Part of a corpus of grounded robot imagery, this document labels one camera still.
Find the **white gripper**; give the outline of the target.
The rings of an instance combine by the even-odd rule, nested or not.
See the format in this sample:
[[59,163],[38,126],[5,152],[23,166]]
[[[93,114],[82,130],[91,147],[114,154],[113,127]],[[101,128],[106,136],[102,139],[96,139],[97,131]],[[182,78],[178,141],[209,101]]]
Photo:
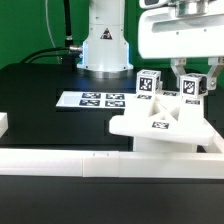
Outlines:
[[144,59],[173,58],[177,79],[186,58],[210,57],[207,89],[224,69],[224,0],[139,0],[138,51]]

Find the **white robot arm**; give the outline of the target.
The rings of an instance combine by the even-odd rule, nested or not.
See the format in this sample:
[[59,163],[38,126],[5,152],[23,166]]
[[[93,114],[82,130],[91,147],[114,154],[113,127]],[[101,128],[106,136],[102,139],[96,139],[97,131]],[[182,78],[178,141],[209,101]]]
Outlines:
[[[224,69],[224,0],[138,0],[138,52],[144,59],[169,59],[177,77],[188,58],[206,58],[207,88],[213,90]],[[125,0],[90,0],[89,35],[80,69],[99,78],[130,70],[124,39]]]

